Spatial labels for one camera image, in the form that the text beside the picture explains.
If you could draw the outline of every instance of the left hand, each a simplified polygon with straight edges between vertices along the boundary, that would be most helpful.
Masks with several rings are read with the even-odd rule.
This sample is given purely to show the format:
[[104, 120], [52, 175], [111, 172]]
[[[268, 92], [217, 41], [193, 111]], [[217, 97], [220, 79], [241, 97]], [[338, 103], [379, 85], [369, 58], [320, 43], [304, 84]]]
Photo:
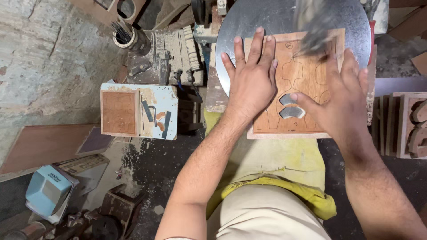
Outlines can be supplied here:
[[276, 94], [277, 59], [273, 60], [276, 47], [274, 36], [268, 36], [263, 51], [264, 29], [258, 27], [251, 44], [248, 61], [245, 61], [241, 37], [234, 39], [236, 67], [226, 53], [221, 53], [224, 67], [230, 77], [230, 100], [226, 109], [237, 119], [248, 124], [266, 108]]

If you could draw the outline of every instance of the concrete floor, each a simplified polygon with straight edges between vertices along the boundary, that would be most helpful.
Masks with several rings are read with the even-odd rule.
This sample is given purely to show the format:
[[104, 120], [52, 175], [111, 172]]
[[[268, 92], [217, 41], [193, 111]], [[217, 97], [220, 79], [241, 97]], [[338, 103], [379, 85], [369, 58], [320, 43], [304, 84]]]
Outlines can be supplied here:
[[[419, 76], [410, 59], [427, 50], [427, 41], [416, 39], [400, 43], [383, 35], [375, 43], [378, 45], [377, 78]], [[138, 225], [130, 239], [154, 238], [174, 181], [188, 157], [204, 139], [204, 133], [204, 129], [200, 129], [188, 135], [178, 135], [176, 141], [134, 139], [132, 144], [115, 143], [105, 153], [113, 164], [106, 171], [109, 177], [103, 178], [102, 182], [108, 181], [110, 185], [128, 182], [130, 186], [137, 187], [137, 191], [132, 187], [128, 189], [130, 193], [140, 190], [147, 193]], [[325, 221], [324, 226], [332, 239], [364, 239], [345, 192], [345, 165], [339, 149], [332, 139], [319, 139], [318, 143], [326, 165], [325, 192], [335, 199], [338, 213]], [[125, 180], [115, 180], [114, 171], [120, 160]], [[424, 178], [427, 176], [427, 161], [392, 157], [384, 157], [383, 160], [419, 211], [427, 202], [427, 179]]]

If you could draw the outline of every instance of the light blue box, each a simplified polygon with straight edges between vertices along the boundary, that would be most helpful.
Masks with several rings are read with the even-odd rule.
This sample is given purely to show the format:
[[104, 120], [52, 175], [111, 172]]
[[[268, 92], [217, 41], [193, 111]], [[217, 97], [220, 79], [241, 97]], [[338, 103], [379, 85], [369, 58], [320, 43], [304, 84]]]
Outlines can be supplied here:
[[25, 198], [39, 215], [48, 217], [61, 207], [71, 186], [51, 165], [43, 166], [32, 175]]

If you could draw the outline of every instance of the finger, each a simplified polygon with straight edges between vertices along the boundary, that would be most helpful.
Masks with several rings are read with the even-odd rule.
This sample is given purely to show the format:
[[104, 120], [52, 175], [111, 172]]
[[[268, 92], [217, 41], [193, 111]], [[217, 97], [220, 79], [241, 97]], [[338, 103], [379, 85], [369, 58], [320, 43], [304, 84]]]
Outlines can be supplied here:
[[274, 51], [276, 49], [276, 38], [270, 35], [266, 39], [265, 48], [258, 66], [268, 70], [274, 58]]
[[270, 81], [272, 82], [273, 85], [276, 85], [276, 68], [278, 63], [279, 61], [277, 59], [274, 59], [270, 65], [270, 70], [269, 70]]
[[241, 37], [234, 38], [234, 57], [236, 58], [236, 68], [243, 68], [246, 64], [246, 61]]
[[224, 64], [225, 70], [227, 70], [228, 76], [230, 77], [230, 81], [234, 79], [234, 73], [236, 72], [236, 68], [230, 60], [230, 56], [227, 53], [221, 53], [221, 60]]
[[291, 99], [296, 101], [298, 105], [301, 106], [308, 114], [315, 117], [317, 112], [320, 110], [321, 106], [316, 103], [311, 97], [305, 95], [304, 93], [292, 93]]
[[254, 39], [252, 40], [251, 50], [249, 51], [248, 61], [246, 64], [256, 65], [261, 56], [264, 41], [264, 28], [258, 27]]
[[339, 91], [344, 86], [341, 75], [339, 74], [335, 53], [328, 54], [328, 61], [326, 62], [326, 83], [328, 84], [331, 94], [333, 94], [334, 91]]
[[357, 62], [353, 54], [353, 50], [351, 48], [347, 48], [344, 51], [344, 61], [341, 67], [341, 77], [342, 81], [349, 88], [354, 88], [359, 86], [359, 82], [357, 80], [357, 75], [359, 70], [355, 70]]
[[368, 94], [368, 69], [363, 68], [359, 71], [359, 76], [357, 77], [359, 79], [360, 88], [362, 89], [363, 95]]

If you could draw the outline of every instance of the stone wall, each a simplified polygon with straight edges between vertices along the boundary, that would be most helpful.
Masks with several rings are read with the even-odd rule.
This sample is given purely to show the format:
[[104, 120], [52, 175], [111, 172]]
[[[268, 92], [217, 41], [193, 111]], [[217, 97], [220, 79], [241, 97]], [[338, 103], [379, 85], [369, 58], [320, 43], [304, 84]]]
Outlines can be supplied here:
[[99, 122], [99, 87], [125, 62], [66, 0], [0, 1], [0, 164], [23, 126]]

